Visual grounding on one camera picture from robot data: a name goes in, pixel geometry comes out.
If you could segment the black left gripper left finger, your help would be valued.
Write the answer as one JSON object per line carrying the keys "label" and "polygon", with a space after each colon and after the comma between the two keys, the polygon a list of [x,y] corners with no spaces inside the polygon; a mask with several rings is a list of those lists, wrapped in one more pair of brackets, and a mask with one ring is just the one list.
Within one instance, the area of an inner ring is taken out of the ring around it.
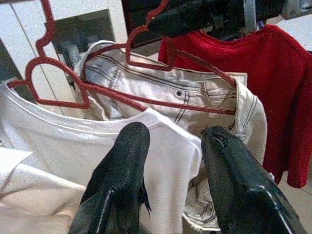
{"label": "black left gripper left finger", "polygon": [[69,228],[70,234],[136,234],[140,209],[151,207],[144,184],[149,129],[132,122],[94,169]]}

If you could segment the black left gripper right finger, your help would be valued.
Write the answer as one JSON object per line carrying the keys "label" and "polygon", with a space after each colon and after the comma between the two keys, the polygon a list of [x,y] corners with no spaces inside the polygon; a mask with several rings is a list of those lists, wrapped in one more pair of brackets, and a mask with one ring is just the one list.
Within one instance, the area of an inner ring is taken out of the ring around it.
{"label": "black left gripper right finger", "polygon": [[223,234],[304,234],[270,174],[241,139],[221,126],[202,130],[201,149]]}

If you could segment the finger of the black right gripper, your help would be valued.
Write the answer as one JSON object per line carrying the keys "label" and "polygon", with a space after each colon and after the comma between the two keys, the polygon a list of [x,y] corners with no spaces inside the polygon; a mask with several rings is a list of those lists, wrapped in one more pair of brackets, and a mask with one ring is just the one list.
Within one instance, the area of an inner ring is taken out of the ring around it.
{"label": "finger of the black right gripper", "polygon": [[205,28],[212,21],[208,11],[178,7],[155,16],[148,29],[162,37],[177,37]]}

